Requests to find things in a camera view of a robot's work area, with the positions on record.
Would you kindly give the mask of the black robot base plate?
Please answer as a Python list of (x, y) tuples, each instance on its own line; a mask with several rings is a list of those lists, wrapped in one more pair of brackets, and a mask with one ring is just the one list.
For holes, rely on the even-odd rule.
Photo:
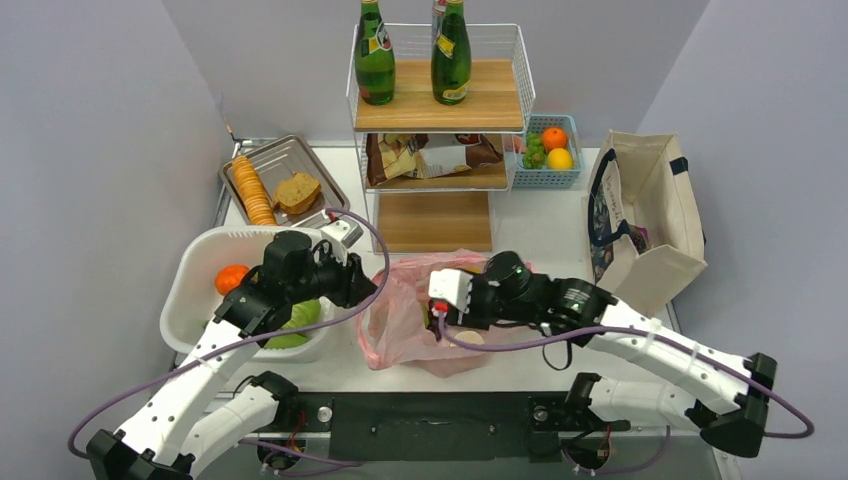
[(326, 433), (332, 458), (349, 461), (551, 461), (568, 441), (603, 434), (563, 392), (302, 392), (274, 432)]

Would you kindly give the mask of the green leafy vegetable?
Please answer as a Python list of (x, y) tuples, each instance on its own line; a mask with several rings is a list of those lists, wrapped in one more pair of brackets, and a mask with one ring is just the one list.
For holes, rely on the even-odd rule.
[[(281, 331), (288, 331), (296, 328), (312, 326), (318, 323), (322, 318), (322, 306), (319, 300), (309, 300), (303, 303), (296, 304), (292, 307), (291, 316), (281, 328)], [(309, 341), (309, 337), (302, 333), (287, 334), (271, 338), (264, 345), (266, 350), (284, 350), (297, 348)]]

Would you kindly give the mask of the beige canvas tote bag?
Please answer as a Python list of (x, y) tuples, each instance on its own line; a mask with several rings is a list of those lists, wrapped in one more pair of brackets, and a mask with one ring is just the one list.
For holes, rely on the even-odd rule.
[[(689, 162), (674, 134), (609, 131), (585, 211), (591, 279), (642, 314), (660, 312), (707, 266)], [(642, 255), (630, 225), (648, 230), (651, 249)]]

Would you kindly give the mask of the white plastic basin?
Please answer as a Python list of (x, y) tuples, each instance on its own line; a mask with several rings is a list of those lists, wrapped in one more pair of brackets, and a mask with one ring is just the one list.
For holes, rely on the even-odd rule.
[[(264, 250), (274, 235), (288, 230), (310, 236), (313, 246), (325, 233), (312, 228), (250, 225), (216, 227), (198, 236), (181, 258), (160, 315), (160, 332), (165, 343), (185, 358), (223, 300), (214, 286), (218, 272), (229, 265), (261, 264)], [(331, 350), (340, 333), (341, 325), (306, 332), (302, 335), (309, 342), (304, 345), (279, 350), (263, 348), (252, 362), (315, 362)]]

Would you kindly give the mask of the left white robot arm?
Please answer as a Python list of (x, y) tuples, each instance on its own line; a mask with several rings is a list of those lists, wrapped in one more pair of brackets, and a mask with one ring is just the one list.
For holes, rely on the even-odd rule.
[(86, 457), (98, 479), (193, 479), (242, 438), (269, 425), (292, 426), (297, 387), (267, 372), (210, 415), (204, 413), (230, 378), (268, 343), (286, 334), (296, 305), (325, 298), (351, 315), (379, 292), (362, 259), (328, 232), (284, 229), (260, 264), (224, 295), (180, 367), (115, 431), (100, 430)]

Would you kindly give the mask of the yellow lemon in basket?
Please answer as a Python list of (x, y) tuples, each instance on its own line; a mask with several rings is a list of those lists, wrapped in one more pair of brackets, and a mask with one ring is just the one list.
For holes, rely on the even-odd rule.
[(566, 148), (554, 148), (547, 153), (546, 166), (551, 170), (572, 170), (575, 160)]

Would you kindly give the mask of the purple snack packet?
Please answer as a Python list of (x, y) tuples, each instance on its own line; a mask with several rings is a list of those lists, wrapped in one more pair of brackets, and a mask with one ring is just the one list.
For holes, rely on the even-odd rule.
[(646, 228), (630, 225), (628, 236), (639, 255), (651, 249), (650, 237)]

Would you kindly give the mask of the white brown snack bag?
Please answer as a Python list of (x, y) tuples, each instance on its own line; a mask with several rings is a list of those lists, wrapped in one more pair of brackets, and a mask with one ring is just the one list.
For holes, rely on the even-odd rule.
[(365, 153), (370, 186), (402, 176), (431, 179), (471, 169), (466, 147), (451, 134), (370, 133)]

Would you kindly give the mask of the orange fruit in basket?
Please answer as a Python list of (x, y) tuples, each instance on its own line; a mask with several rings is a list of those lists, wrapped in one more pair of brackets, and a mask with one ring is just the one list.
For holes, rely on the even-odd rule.
[(542, 145), (546, 151), (565, 149), (569, 143), (569, 136), (563, 128), (549, 127), (540, 134)]

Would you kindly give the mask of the green grapes bunch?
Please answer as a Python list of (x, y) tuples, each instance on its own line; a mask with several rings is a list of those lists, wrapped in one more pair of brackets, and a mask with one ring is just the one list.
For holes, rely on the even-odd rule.
[(542, 169), (547, 164), (547, 151), (541, 136), (528, 132), (525, 136), (525, 147), (522, 165), (526, 169)]

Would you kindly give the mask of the left green glass bottle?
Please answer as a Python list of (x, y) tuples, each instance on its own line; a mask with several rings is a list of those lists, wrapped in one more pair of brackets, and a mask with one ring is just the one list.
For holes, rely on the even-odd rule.
[(370, 105), (389, 103), (395, 93), (396, 62), (377, 0), (362, 0), (354, 41), (354, 72), (360, 97)]

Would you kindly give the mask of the orange tomato in basin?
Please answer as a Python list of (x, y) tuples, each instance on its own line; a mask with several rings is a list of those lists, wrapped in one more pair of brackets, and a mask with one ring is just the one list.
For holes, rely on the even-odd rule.
[(214, 287), (218, 294), (225, 296), (234, 288), (238, 287), (250, 268), (242, 264), (228, 265), (215, 276)]

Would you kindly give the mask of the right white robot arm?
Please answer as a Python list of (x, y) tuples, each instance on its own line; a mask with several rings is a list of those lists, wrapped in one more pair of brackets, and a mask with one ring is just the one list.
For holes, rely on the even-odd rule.
[(430, 276), (428, 293), (448, 305), (449, 321), (487, 329), (498, 320), (623, 359), (663, 379), (651, 386), (592, 372), (575, 377), (565, 413), (577, 428), (628, 421), (696, 431), (710, 446), (754, 458), (766, 436), (768, 391), (777, 361), (702, 345), (579, 278), (534, 273), (517, 253), (491, 257), (480, 273), (448, 268)]

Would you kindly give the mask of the blue plastic basket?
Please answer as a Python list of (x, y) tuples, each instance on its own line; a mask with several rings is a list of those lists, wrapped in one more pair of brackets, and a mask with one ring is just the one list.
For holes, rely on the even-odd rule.
[(563, 128), (569, 136), (566, 149), (575, 160), (572, 170), (551, 170), (547, 166), (542, 169), (526, 169), (522, 165), (523, 155), (517, 154), (512, 186), (517, 189), (569, 189), (582, 173), (584, 157), (579, 144), (577, 125), (574, 118), (566, 114), (531, 114), (527, 124), (528, 132), (541, 134), (549, 127)]

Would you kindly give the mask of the right green glass bottle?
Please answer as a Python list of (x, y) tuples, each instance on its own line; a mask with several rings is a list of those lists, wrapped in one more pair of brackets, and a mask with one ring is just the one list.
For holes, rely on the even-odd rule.
[(445, 1), (431, 56), (432, 93), (437, 102), (456, 105), (467, 96), (472, 71), (464, 2)]

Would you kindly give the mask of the watermelon slice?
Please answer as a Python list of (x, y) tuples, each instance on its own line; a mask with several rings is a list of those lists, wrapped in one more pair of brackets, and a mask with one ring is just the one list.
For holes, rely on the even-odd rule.
[(503, 135), (502, 145), (505, 152), (523, 155), (526, 152), (525, 140), (520, 135)]

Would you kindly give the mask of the pink plastic grocery bag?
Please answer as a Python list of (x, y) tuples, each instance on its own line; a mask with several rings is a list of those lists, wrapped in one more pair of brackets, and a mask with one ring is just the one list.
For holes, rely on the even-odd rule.
[(416, 367), (448, 378), (484, 366), (490, 355), (461, 348), (428, 329), (430, 273), (443, 268), (483, 270), (488, 257), (460, 249), (404, 256), (391, 264), (388, 281), (368, 310), (354, 317), (357, 340), (368, 367)]

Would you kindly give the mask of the stack of round crackers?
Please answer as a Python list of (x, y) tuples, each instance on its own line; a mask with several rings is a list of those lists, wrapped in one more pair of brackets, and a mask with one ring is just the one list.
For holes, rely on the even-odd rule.
[(264, 185), (246, 156), (233, 160), (232, 174), (249, 222), (253, 225), (276, 226), (276, 218)]

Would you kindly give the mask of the green glass bottle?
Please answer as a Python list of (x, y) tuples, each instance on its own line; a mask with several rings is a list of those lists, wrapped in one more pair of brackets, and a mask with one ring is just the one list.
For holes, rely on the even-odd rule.
[(354, 72), (360, 97), (370, 105), (389, 103), (395, 93), (396, 62), (377, 0), (362, 0), (354, 41)]
[(464, 2), (445, 1), (431, 56), (432, 93), (437, 102), (456, 105), (467, 96), (472, 71)]

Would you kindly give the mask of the slice of brown bread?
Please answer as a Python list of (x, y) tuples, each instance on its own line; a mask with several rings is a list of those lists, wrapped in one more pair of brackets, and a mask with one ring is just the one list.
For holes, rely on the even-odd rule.
[(287, 215), (305, 213), (321, 193), (322, 185), (313, 176), (295, 172), (282, 180), (273, 193), (273, 204)]

